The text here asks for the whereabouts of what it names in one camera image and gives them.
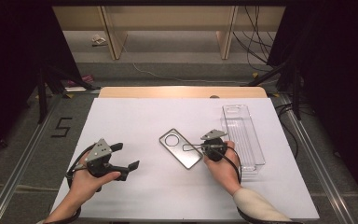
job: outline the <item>white tabletop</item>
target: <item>white tabletop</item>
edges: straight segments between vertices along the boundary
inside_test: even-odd
[[[242,185],[267,198],[293,219],[319,218],[298,170],[272,102],[255,99],[95,99],[74,160],[89,145],[104,138],[121,142],[111,163],[127,166],[140,161],[127,181],[103,186],[82,206],[80,217],[146,221],[242,220],[231,196],[212,178],[203,161],[187,170],[159,143],[175,128],[189,142],[200,144],[203,134],[222,130],[223,105],[248,105],[266,164]],[[68,191],[62,181],[54,208]]]

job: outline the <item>gray sweater sleeve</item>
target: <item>gray sweater sleeve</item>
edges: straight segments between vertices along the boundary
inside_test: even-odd
[[[233,199],[237,207],[248,217],[265,221],[291,221],[279,212],[263,196],[251,189],[237,190]]]

